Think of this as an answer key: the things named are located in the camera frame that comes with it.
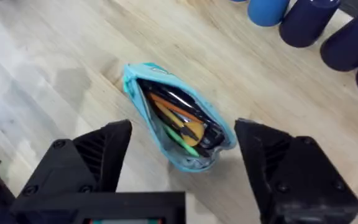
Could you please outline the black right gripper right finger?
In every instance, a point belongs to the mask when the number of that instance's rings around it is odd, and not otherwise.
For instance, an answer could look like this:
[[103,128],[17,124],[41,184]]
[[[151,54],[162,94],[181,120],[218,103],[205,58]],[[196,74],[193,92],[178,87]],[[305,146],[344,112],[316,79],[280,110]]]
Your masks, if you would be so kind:
[[351,223],[358,198],[319,144],[239,118],[234,130],[263,224]]

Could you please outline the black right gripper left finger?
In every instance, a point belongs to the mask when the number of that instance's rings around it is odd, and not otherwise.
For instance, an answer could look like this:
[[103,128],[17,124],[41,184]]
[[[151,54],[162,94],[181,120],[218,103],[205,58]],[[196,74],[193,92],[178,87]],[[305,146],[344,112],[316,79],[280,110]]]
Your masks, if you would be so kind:
[[132,134],[128,119],[54,141],[19,194],[115,192]]

